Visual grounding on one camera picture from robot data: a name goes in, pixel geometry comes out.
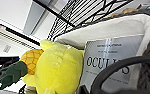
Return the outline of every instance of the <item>stuffed animal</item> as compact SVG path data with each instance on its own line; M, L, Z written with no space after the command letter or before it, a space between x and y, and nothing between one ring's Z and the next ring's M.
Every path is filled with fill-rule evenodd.
M49 40L42 49L23 54L20 61L3 69L0 89L22 80L34 86L38 94L75 94L82 73L83 51Z

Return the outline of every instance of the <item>white book cover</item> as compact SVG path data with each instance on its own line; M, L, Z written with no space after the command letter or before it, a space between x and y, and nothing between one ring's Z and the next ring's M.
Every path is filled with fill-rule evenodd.
M92 82L103 69L119 60L136 56L142 39L143 35L136 35L88 41L85 47L80 85L85 85L90 91ZM102 89L112 93L129 88L131 71L132 66L128 66L115 72L105 81Z

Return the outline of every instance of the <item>yellow plush toy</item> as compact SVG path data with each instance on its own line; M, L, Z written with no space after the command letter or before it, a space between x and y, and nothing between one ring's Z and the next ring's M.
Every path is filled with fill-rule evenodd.
M38 94L75 94L82 72L83 51L49 40L40 44L42 50L27 51L19 62L2 70L5 73L0 79L0 89L24 76L23 81L36 87Z

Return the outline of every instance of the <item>white wall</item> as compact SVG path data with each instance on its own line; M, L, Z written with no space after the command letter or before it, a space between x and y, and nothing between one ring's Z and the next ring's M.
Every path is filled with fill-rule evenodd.
M32 0L0 0L0 23L23 30L31 4Z

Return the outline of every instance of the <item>black metal rack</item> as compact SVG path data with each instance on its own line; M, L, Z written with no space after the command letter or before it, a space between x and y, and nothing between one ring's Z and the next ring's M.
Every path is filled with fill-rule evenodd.
M54 41L56 36L67 30L98 21L133 0L69 0L59 14L38 0L33 1L57 16L47 38Z

